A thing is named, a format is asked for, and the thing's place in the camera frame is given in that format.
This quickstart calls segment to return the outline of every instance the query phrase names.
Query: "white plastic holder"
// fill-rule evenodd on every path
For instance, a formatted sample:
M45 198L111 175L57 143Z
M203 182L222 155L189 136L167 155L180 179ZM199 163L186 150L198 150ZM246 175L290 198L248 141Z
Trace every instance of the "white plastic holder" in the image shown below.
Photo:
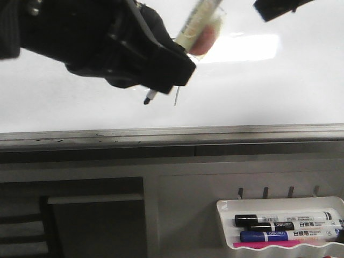
M240 242L242 227L236 227L236 214L302 213L315 211L337 212L344 218L344 201L339 197L219 200L217 202L220 231L230 258L322 258L326 255L344 257L344 244L329 242L321 246L301 243L294 247L268 246L262 249L233 247Z

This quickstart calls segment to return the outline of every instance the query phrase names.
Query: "whiteboard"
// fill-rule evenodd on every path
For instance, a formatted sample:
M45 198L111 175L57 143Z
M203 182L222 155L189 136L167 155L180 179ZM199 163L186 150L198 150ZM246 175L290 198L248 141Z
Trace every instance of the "whiteboard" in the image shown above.
M146 0L175 37L196 1ZM221 35L176 89L143 101L22 50L0 62L0 132L344 123L344 4L316 0L265 23L252 0L224 0Z

